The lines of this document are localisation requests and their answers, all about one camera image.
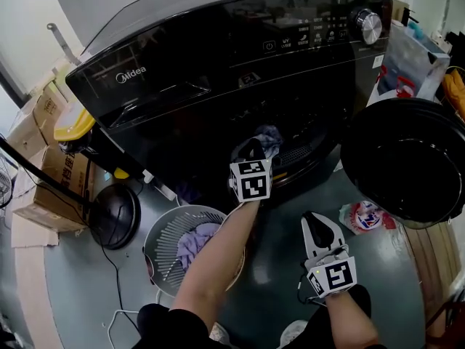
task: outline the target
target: power button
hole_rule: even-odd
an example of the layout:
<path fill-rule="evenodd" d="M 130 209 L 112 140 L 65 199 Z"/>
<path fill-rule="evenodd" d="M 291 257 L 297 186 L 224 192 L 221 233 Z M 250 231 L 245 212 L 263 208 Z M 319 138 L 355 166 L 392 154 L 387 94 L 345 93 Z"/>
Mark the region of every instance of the power button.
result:
<path fill-rule="evenodd" d="M 274 52 L 276 50 L 276 42 L 274 40 L 265 41 L 263 43 L 264 52 Z"/>

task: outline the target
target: gray plastic basket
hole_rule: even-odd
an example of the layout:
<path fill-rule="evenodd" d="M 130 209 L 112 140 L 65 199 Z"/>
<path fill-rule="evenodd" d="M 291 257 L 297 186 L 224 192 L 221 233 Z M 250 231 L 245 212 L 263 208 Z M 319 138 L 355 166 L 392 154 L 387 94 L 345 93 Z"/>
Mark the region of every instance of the gray plastic basket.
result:
<path fill-rule="evenodd" d="M 163 214 L 150 229 L 144 244 L 151 281 L 164 293 L 176 296 L 185 275 L 181 262 L 176 258 L 179 238 L 201 224 L 221 224 L 225 218 L 224 213 L 207 206 L 180 206 Z M 243 261 L 230 287 L 239 277 Z"/>

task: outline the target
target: midea logo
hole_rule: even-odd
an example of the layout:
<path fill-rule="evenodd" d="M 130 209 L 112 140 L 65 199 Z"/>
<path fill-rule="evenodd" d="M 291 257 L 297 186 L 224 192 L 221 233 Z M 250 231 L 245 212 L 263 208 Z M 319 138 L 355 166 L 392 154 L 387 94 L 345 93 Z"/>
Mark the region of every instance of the midea logo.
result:
<path fill-rule="evenodd" d="M 124 84 L 126 83 L 130 78 L 134 78 L 137 75 L 140 75 L 141 73 L 144 73 L 145 67 L 138 68 L 136 70 L 128 71 L 127 73 L 117 73 L 116 74 L 116 81 L 119 84 Z"/>

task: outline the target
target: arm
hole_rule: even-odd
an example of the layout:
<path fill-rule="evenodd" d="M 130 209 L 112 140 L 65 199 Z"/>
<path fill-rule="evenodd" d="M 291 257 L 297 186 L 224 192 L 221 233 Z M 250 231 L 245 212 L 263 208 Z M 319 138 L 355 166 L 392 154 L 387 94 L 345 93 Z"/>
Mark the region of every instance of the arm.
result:
<path fill-rule="evenodd" d="M 194 313 L 209 332 L 238 268 L 259 205 L 259 201 L 246 203 L 230 215 L 194 259 L 171 307 Z"/>
<path fill-rule="evenodd" d="M 378 344 L 378 332 L 373 322 L 349 292 L 328 296 L 326 306 L 337 349 L 364 349 Z"/>

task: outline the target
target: black washing machine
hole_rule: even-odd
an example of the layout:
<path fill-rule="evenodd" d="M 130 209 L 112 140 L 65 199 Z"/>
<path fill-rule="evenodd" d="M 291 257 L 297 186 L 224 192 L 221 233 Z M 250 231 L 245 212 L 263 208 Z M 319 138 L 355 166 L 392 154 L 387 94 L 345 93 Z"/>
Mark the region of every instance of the black washing machine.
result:
<path fill-rule="evenodd" d="M 273 190 L 341 142 L 373 90 L 391 15 L 392 0 L 139 0 L 66 81 L 147 172 L 224 208 L 231 152 L 257 127 L 284 141 Z"/>

